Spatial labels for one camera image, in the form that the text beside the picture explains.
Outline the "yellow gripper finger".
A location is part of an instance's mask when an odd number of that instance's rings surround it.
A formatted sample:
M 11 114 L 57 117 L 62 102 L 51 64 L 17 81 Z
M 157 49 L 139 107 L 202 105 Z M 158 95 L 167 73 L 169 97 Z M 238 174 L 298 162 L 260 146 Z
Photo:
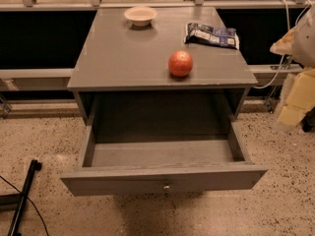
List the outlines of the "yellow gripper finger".
M 315 69 L 307 68 L 297 75 L 288 74 L 276 111 L 277 122 L 280 125 L 295 127 L 314 107 Z
M 278 55 L 291 55 L 294 34 L 295 28 L 290 29 L 282 38 L 271 46 L 270 51 Z

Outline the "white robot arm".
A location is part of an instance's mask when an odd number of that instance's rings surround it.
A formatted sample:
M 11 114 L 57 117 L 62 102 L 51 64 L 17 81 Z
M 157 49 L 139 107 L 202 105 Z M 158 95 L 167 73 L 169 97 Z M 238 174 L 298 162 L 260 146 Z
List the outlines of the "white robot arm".
M 277 124 L 295 127 L 315 107 L 315 8 L 311 7 L 270 51 L 292 56 L 304 67 L 297 75 L 289 74 L 283 83 Z

